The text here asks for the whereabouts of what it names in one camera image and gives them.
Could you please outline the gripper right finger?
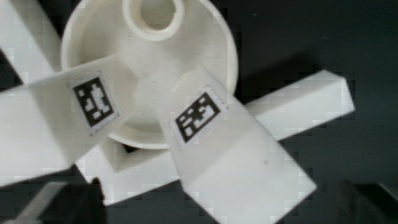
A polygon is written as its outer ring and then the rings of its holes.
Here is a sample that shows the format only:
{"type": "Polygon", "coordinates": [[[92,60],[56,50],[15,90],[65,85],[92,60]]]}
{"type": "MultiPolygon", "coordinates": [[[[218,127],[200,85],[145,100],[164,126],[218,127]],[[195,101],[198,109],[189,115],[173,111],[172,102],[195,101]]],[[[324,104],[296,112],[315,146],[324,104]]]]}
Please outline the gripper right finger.
{"type": "Polygon", "coordinates": [[[340,181],[333,224],[398,224],[398,186],[340,181]]]}

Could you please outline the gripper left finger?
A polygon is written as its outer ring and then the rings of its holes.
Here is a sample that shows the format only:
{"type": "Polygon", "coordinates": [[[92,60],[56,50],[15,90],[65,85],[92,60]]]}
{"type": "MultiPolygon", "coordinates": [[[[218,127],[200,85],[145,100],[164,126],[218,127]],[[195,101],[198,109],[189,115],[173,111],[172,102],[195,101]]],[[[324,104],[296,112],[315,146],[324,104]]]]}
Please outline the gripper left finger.
{"type": "Polygon", "coordinates": [[[49,182],[5,224],[106,224],[101,182],[49,182]]]}

